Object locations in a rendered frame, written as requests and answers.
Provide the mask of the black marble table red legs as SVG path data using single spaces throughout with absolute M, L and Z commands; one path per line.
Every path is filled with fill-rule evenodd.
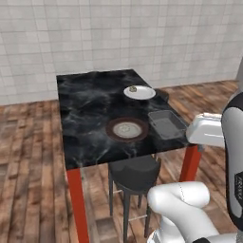
M 144 101 L 126 97 L 131 85 L 148 86 L 133 69 L 94 71 L 57 77 L 65 169 L 71 194 L 79 243 L 91 243 L 88 236 L 81 169 L 118 160 L 185 148 L 180 180 L 193 180 L 201 153 L 185 137 L 163 140 L 151 127 L 148 114 L 170 111 L 172 107 L 160 94 Z M 142 134 L 129 142 L 112 140 L 108 133 L 113 120 L 129 119 L 141 124 Z

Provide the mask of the clear tupperware container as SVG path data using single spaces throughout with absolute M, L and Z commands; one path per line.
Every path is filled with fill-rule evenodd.
M 163 140 L 173 140 L 185 135 L 187 125 L 173 111 L 160 110 L 148 114 L 151 125 Z

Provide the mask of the black round stool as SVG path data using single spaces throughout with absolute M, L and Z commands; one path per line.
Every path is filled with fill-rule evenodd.
M 156 185 L 161 162 L 151 155 L 124 159 L 108 164 L 109 210 L 113 215 L 113 185 L 123 191 L 123 243 L 127 243 L 130 197 L 141 199 Z

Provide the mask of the white plate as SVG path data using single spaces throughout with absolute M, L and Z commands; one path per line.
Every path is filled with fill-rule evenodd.
M 123 94 L 134 100 L 144 101 L 144 100 L 150 100 L 156 96 L 156 91 L 148 86 L 144 85 L 132 85 L 137 88 L 137 92 L 130 92 L 129 87 L 126 87 L 123 91 Z

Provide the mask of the brown rimmed plate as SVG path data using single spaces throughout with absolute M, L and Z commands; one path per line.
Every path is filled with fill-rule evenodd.
M 109 121 L 105 131 L 112 140 L 135 142 L 147 137 L 149 125 L 140 119 L 122 117 Z

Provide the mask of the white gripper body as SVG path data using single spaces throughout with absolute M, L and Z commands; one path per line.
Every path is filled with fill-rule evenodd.
M 202 113 L 196 115 L 186 130 L 190 143 L 224 147 L 221 114 Z

